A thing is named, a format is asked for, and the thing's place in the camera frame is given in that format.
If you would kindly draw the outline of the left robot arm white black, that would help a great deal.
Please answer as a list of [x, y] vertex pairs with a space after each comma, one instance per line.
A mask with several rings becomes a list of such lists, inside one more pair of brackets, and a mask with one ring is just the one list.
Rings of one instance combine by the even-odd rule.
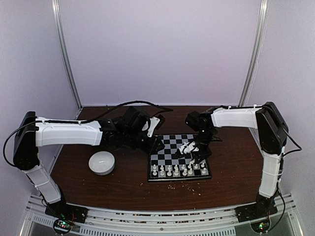
[[154, 135], [165, 122], [162, 115], [149, 116], [136, 107], [128, 107], [115, 119], [55, 120], [27, 112], [14, 132], [13, 164], [24, 172], [43, 195], [59, 218], [67, 218], [71, 208], [61, 188], [55, 184], [38, 158], [38, 148], [50, 145], [89, 145], [130, 147], [156, 154], [164, 148], [161, 138]]

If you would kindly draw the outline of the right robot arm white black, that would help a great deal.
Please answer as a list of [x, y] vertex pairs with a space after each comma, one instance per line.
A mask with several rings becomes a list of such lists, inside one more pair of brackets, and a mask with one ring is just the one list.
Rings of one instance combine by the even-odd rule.
[[263, 169], [259, 192], [255, 204], [250, 209], [239, 208], [245, 216], [265, 217], [272, 210], [277, 186], [283, 171], [284, 150], [288, 136], [288, 126], [273, 102], [252, 107], [220, 106], [198, 113], [189, 113], [186, 124], [196, 131], [197, 136], [184, 143], [176, 154], [182, 157], [191, 154], [195, 163], [200, 163], [212, 155], [209, 148], [213, 136], [220, 127], [245, 127], [258, 131], [259, 146], [263, 156]]

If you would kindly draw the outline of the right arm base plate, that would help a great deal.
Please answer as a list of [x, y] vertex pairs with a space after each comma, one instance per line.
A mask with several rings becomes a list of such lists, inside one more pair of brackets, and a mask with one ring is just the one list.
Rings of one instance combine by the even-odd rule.
[[258, 206], [257, 203], [235, 208], [235, 213], [239, 223], [264, 218], [277, 212], [278, 210], [276, 206], [265, 208], [264, 206]]

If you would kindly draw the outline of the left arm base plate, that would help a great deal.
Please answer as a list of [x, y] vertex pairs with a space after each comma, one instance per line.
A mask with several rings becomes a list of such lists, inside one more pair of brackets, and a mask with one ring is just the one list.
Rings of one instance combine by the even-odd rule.
[[45, 210], [46, 215], [54, 216], [61, 220], [74, 223], [85, 223], [88, 209], [81, 206], [66, 204], [65, 206], [48, 205]]

